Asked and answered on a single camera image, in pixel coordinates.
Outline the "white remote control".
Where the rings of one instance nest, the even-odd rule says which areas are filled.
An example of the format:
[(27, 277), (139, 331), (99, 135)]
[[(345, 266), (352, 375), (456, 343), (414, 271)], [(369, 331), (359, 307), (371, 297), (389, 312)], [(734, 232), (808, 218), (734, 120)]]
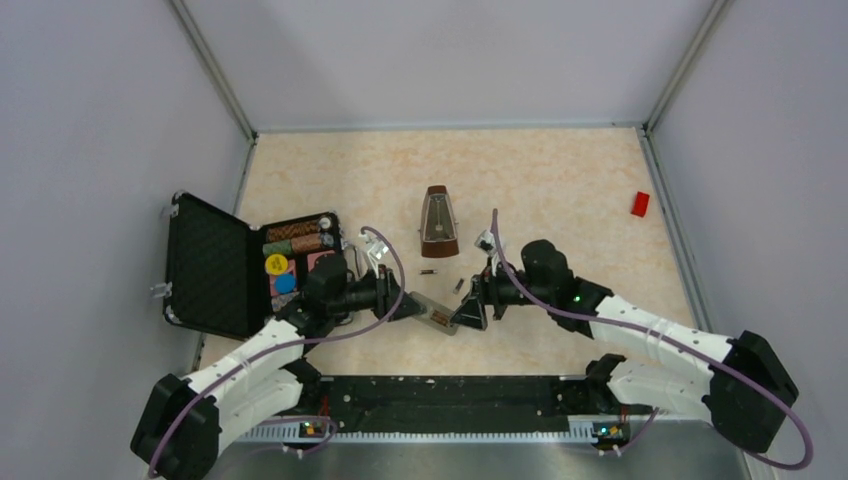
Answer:
[(459, 326), (451, 322), (454, 313), (452, 309), (420, 292), (412, 291), (409, 297), (419, 306), (413, 318), (445, 335), (454, 336), (457, 333)]

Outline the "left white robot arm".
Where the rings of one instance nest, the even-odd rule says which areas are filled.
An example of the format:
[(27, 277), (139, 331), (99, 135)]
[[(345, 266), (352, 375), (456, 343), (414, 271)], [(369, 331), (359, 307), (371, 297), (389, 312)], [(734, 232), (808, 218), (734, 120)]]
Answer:
[(238, 437), (274, 414), (308, 413), (320, 386), (291, 372), (312, 347), (364, 335), (420, 309), (406, 273), (375, 264), (348, 278), (340, 255), (320, 258), (298, 294), (217, 362), (153, 386), (130, 442), (151, 479), (202, 479)]

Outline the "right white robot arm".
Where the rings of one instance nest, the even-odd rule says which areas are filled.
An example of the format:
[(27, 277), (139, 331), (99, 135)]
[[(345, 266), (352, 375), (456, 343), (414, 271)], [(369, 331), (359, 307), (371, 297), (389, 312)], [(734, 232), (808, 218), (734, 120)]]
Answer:
[(792, 406), (799, 391), (764, 337), (751, 331), (728, 337), (650, 313), (574, 275), (548, 240), (522, 248), (520, 270), (503, 264), (493, 241), (483, 240), (481, 248), (487, 265), (473, 276), (451, 324), (484, 330), (488, 308), (501, 319), (510, 306), (538, 306), (566, 331), (648, 358), (646, 364), (623, 355), (596, 361), (610, 370), (586, 385), (594, 409), (659, 407), (708, 423), (747, 452), (769, 450), (786, 419), (780, 407)]

